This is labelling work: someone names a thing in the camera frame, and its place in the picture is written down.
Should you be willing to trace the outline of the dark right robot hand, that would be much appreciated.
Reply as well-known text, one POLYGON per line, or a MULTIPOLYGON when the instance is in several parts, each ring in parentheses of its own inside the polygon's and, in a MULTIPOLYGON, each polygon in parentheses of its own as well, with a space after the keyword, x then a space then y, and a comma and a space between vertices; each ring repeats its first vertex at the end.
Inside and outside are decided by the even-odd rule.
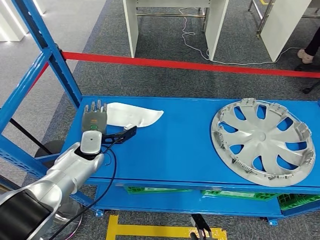
POLYGON ((191 223, 193 227, 196 228, 198 237, 195 232, 191 232, 189 236, 192 240, 213 240, 213 235, 211 228, 202 217, 202 215, 192 214, 191 223))

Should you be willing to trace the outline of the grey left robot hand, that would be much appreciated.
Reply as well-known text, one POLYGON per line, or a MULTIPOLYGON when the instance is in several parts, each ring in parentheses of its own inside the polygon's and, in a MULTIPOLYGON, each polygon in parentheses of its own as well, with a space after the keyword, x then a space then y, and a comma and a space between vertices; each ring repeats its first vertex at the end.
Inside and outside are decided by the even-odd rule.
POLYGON ((106 134, 107 104, 100 99, 92 101, 91 105, 86 104, 82 118, 82 131, 99 131, 103 135, 106 134))

